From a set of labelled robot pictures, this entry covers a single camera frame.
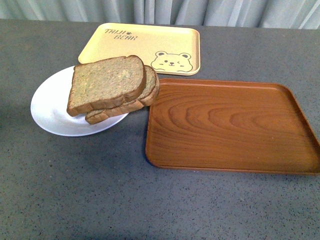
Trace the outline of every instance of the table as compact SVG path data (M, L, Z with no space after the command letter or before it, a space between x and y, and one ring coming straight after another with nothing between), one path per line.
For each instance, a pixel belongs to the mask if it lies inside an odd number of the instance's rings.
M39 85L78 64L101 23L0 20L0 239L320 239L318 176L159 169L148 111L54 135L32 119ZM320 31L193 26L197 78L279 83L320 138Z

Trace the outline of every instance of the stack of bread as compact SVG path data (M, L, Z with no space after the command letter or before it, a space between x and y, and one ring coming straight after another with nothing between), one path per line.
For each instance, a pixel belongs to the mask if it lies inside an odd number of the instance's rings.
M158 96L157 73L135 55L74 67L67 113L86 114L89 124L150 106Z

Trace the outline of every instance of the brown tray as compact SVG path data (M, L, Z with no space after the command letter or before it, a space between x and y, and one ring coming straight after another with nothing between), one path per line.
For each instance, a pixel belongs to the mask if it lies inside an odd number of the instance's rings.
M279 84L162 79L150 107L146 156L166 169L320 173L320 145Z

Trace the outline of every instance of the tray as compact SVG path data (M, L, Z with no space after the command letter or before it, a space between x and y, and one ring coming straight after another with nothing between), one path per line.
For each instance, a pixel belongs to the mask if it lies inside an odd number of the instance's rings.
M194 75L200 69L200 35L191 28L104 23L78 60L86 64L129 55L139 56L159 74Z
M320 145L279 84L162 79L150 107L146 156L166 169L320 173Z

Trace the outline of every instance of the bear cartoon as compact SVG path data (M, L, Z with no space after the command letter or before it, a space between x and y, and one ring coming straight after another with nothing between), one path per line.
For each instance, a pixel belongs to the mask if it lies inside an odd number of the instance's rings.
M191 55L189 53L166 53L158 51L155 60L151 63L151 67L155 70L164 70L169 72L190 72L192 65L189 61Z

